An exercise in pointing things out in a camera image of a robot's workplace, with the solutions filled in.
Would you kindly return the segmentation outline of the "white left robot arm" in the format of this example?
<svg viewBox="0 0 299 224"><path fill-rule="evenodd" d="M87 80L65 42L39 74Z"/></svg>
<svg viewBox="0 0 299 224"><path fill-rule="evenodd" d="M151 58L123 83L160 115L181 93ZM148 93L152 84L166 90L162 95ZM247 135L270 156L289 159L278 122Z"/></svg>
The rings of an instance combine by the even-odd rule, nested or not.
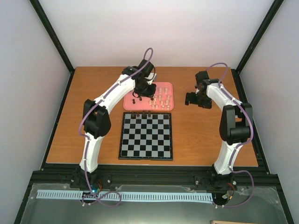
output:
<svg viewBox="0 0 299 224"><path fill-rule="evenodd" d="M142 94L143 97L151 98L155 93L153 82L157 77L154 67L146 72L142 67L126 67L115 83L102 95L94 100L86 100L83 109L83 118L78 128L80 136L85 138L84 151L80 168L84 171L81 176L81 183L87 188L96 185L97 176L93 172L98 167L98 156L104 137L110 131L110 113L124 96L137 87L136 82L141 81L145 86L142 91L149 90L149 93Z"/></svg>

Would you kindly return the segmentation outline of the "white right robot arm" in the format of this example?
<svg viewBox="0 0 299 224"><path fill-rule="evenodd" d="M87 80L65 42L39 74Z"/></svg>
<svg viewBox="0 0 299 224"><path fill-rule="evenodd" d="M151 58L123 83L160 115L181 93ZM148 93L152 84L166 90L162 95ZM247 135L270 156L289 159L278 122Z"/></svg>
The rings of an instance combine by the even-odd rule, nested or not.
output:
<svg viewBox="0 0 299 224"><path fill-rule="evenodd" d="M233 172L240 149L253 139L253 110L251 104L234 98L217 79L199 81L196 91L185 96L185 105L211 109L212 102L221 110L219 133L222 139L214 169L218 175L228 175Z"/></svg>

